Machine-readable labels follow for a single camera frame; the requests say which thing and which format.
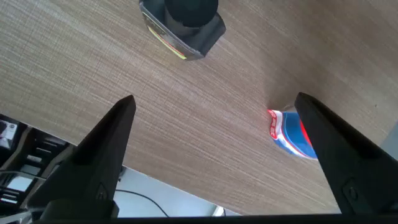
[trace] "white floor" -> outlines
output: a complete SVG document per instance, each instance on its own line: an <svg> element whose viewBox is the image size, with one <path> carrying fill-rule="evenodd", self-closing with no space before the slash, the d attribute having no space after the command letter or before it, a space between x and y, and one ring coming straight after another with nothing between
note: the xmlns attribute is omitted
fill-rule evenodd
<svg viewBox="0 0 398 224"><path fill-rule="evenodd" d="M130 190L151 198L170 217L209 217L215 215L217 207L202 198L132 169L126 169L116 188ZM113 199L119 207L118 217L165 216L153 202L138 195L115 192ZM222 212L216 212L216 216L221 215L223 215ZM227 210L226 215L238 214Z"/></svg>

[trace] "wooden table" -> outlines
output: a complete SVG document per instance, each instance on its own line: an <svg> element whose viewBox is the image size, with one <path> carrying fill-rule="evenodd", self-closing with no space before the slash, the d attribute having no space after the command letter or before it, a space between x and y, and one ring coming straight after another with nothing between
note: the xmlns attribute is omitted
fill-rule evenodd
<svg viewBox="0 0 398 224"><path fill-rule="evenodd" d="M319 164L269 136L299 91L380 143L398 118L397 1L220 1L227 31L185 62L137 1L1 1L0 112L79 143L133 94L124 164L242 214L338 208Z"/></svg>

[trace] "black cable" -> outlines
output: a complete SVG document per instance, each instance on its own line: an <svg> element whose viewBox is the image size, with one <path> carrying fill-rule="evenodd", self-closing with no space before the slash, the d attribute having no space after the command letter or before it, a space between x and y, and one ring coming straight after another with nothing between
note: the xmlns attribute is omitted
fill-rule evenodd
<svg viewBox="0 0 398 224"><path fill-rule="evenodd" d="M147 196L145 196L145 195L142 195L142 194L137 193L137 192L132 192L132 191L129 191L129 190L121 190L121 189L116 189L115 192L125 192L125 193L135 194L135 195L144 197L144 198L150 200L151 202L153 202L153 203L163 212L163 214L164 214L166 217L169 217L169 216L164 212L164 210L162 209L162 207L161 207L160 205L158 205L154 200L150 199L149 197L147 197Z"/></svg>

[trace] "yellow sticker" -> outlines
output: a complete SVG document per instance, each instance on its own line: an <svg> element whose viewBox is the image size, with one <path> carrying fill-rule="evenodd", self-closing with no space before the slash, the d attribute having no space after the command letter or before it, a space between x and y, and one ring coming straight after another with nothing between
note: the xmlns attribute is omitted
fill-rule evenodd
<svg viewBox="0 0 398 224"><path fill-rule="evenodd" d="M172 52L174 52L177 56L179 56L182 59L187 59L186 56L181 54L178 50L176 50L174 47L172 47L169 43L167 43L159 34L157 34L152 28L148 27L149 31L158 39L160 40L168 49L170 49Z"/></svg>

